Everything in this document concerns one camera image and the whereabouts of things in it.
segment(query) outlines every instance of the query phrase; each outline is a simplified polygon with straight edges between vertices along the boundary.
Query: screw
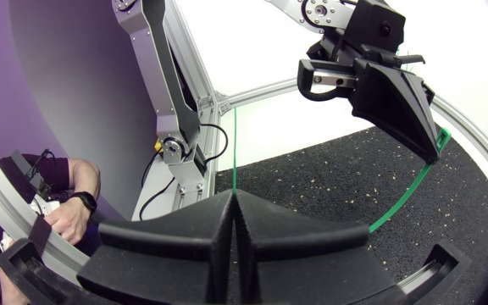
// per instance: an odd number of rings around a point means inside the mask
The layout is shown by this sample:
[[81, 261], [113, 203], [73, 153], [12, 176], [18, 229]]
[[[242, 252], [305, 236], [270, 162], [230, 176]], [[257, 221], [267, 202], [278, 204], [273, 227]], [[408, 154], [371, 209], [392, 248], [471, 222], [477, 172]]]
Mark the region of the screw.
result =
[[393, 31], [393, 28], [392, 26], [389, 24], [389, 22], [387, 21], [384, 21], [381, 23], [380, 25], [380, 34], [383, 36], [383, 37], [388, 37], [391, 35]]

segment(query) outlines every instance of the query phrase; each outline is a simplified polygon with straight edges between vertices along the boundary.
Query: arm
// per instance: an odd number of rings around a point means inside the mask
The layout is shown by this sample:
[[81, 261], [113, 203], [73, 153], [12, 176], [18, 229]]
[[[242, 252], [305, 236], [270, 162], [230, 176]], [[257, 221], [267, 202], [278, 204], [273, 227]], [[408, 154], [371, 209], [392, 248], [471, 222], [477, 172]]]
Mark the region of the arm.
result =
[[69, 189], [87, 191], [95, 198], [99, 196], [100, 176], [99, 168], [81, 159], [67, 159], [69, 161]]
[[[69, 163], [69, 188], [77, 191], [87, 191], [95, 198], [99, 196], [100, 176], [99, 169], [81, 159], [68, 159]], [[60, 234], [72, 245], [78, 243], [86, 232], [87, 221], [90, 218], [90, 210], [76, 197], [51, 212], [45, 220], [52, 229]]]

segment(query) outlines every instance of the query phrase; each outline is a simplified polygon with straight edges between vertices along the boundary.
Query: green cable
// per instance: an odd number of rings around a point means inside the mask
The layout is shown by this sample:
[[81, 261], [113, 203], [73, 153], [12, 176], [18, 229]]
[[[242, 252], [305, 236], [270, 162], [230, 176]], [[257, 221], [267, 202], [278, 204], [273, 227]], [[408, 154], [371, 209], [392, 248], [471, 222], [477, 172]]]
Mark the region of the green cable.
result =
[[[449, 139], [451, 138], [451, 133], [449, 130], [442, 128], [440, 129], [440, 133], [438, 134], [438, 137], [436, 138], [436, 147], [438, 147], [438, 152], [441, 152], [446, 144], [449, 142]], [[387, 211], [381, 218], [376, 220], [370, 227], [369, 227], [369, 232], [372, 233], [376, 229], [380, 228], [392, 215], [394, 215], [398, 209], [404, 205], [404, 203], [407, 201], [410, 196], [412, 196], [413, 192], [417, 189], [417, 187], [421, 184], [423, 181], [424, 177], [427, 175], [430, 169], [430, 164], [426, 164], [423, 169], [421, 169], [421, 172], [417, 177], [415, 177], [415, 180], [413, 181], [412, 185], [404, 192], [404, 195], [395, 203], [392, 208]]]
[[236, 108], [233, 108], [235, 113], [235, 137], [233, 146], [233, 194], [236, 193]]

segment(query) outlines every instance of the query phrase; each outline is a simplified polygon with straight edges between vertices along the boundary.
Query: purple wall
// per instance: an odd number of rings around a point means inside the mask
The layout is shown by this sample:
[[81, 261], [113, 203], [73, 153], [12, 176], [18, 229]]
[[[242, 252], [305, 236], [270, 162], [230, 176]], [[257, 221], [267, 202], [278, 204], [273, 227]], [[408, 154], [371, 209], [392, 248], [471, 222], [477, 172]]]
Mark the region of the purple wall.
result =
[[[14, 45], [8, 1], [0, 1], [0, 156], [16, 149], [40, 153], [44, 148], [57, 157], [67, 156], [31, 94]], [[98, 211], [108, 218], [122, 218], [102, 197]]]
[[130, 219], [153, 155], [156, 114], [111, 1], [19, 0], [9, 7], [37, 107], [70, 156], [101, 169], [101, 194]]

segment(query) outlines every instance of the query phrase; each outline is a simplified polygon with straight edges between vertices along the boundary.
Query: robotic arm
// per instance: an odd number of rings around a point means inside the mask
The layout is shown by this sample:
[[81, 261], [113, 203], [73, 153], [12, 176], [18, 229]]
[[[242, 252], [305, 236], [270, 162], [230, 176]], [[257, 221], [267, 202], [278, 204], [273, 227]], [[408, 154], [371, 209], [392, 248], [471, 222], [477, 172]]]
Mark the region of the robotic arm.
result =
[[[423, 79], [401, 69], [403, 64], [424, 63], [423, 57], [396, 54], [404, 40], [404, 16], [383, 0], [267, 1], [299, 25], [323, 34], [309, 48], [310, 59], [299, 63], [297, 85], [303, 96], [315, 102], [345, 97], [354, 116], [377, 125], [427, 164], [438, 160], [430, 113], [434, 92]], [[314, 93], [315, 84], [335, 88]]]
[[[424, 60], [396, 55], [403, 41], [403, 16], [383, 0], [269, 1], [299, 25], [323, 34], [310, 47], [310, 59], [299, 64], [297, 84], [303, 96], [316, 102], [345, 97], [354, 116], [377, 125], [427, 164], [439, 158], [429, 108], [434, 92], [421, 78], [401, 69], [402, 64]], [[112, 4], [117, 20], [130, 35], [158, 115], [164, 162], [181, 190], [201, 190], [207, 165], [197, 145], [200, 124], [182, 96], [163, 28], [165, 3], [113, 0]], [[313, 85], [335, 88], [314, 93]]]
[[158, 116], [157, 133], [182, 190], [204, 186], [206, 158], [197, 145], [200, 121], [184, 100], [165, 36], [165, 1], [113, 0], [119, 24], [130, 35], [148, 95]]

